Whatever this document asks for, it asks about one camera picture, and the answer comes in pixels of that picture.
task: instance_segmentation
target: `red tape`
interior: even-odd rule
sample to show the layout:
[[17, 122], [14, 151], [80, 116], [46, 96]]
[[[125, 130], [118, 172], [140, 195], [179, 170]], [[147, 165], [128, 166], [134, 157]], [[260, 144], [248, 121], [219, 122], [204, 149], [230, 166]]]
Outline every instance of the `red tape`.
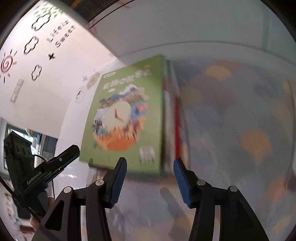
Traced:
[[96, 26], [94, 25], [95, 24], [95, 19], [91, 20], [87, 25], [86, 27], [90, 30], [90, 32], [93, 34], [93, 35], [96, 35], [98, 33], [97, 29], [96, 29]]
[[128, 5], [126, 5], [126, 3], [123, 2], [123, 0], [119, 0], [118, 3], [125, 8], [130, 8]]

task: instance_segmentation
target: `white wall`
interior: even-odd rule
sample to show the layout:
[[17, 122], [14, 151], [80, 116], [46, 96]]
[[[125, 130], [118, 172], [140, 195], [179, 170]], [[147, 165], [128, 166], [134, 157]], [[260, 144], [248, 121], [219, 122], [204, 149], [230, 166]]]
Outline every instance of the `white wall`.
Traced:
[[114, 4], [93, 20], [99, 21], [98, 37], [118, 56], [161, 45], [202, 42], [259, 49], [296, 64], [294, 40], [260, 0], [136, 0], [127, 6], [107, 16], [119, 7]]
[[[36, 6], [18, 22], [0, 50], [0, 63], [4, 53], [8, 56], [11, 49], [12, 55], [17, 51], [13, 57], [17, 63], [7, 73], [0, 71], [0, 116], [20, 128], [29, 128], [58, 138], [70, 98], [83, 74], [114, 57], [84, 27], [65, 13], [55, 18], [52, 15], [48, 23], [34, 31], [31, 26], [37, 20], [37, 14], [34, 15], [38, 10]], [[61, 23], [65, 21], [68, 24], [62, 26]], [[52, 39], [54, 30], [58, 34], [54, 34], [53, 41], [48, 42], [47, 38]], [[57, 47], [55, 43], [66, 33], [69, 36]], [[24, 54], [25, 45], [33, 36], [39, 38], [39, 42], [34, 50]], [[49, 60], [48, 54], [52, 53], [55, 59]], [[32, 81], [31, 73], [36, 65], [42, 66], [42, 71], [36, 81]], [[10, 98], [19, 78], [24, 79], [24, 84], [16, 103], [12, 103]]]

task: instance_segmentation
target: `green book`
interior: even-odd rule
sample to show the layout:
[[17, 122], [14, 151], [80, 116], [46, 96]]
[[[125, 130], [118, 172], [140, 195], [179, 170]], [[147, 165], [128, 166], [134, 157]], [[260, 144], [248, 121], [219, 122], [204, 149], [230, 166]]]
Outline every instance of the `green book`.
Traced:
[[163, 146], [164, 57], [157, 55], [104, 74], [86, 121], [79, 160], [129, 172], [160, 174]]

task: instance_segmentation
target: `hand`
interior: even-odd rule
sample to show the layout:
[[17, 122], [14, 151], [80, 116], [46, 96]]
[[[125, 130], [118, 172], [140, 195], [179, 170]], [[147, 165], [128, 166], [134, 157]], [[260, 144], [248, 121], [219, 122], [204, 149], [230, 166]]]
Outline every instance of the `hand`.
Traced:
[[[54, 198], [53, 198], [53, 197], [49, 197], [49, 198], [48, 198], [48, 210], [49, 210], [50, 207], [53, 205], [53, 203], [54, 203]], [[38, 221], [37, 221], [34, 217], [31, 217], [31, 218], [30, 218], [30, 224], [31, 224], [32, 227], [35, 229], [35, 231], [36, 231], [37, 228], [39, 227], [39, 223], [38, 223]]]

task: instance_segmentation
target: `book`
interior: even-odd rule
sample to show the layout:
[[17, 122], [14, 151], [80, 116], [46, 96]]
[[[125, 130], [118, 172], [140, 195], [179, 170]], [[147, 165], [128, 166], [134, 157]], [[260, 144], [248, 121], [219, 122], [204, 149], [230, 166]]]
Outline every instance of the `book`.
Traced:
[[86, 121], [80, 161], [160, 174], [164, 57], [157, 55], [101, 76]]
[[172, 163], [175, 159], [175, 134], [174, 134], [174, 112], [173, 112], [173, 88], [172, 81], [170, 78], [170, 62], [165, 60], [164, 68], [164, 159], [163, 169], [165, 174], [173, 173]]
[[175, 158], [181, 157], [186, 168], [190, 168], [189, 163], [189, 144], [187, 142], [186, 121], [183, 114], [183, 108], [180, 100], [180, 87], [175, 73], [174, 65], [170, 65], [170, 79], [173, 88], [173, 105], [174, 105], [174, 127], [175, 127]]

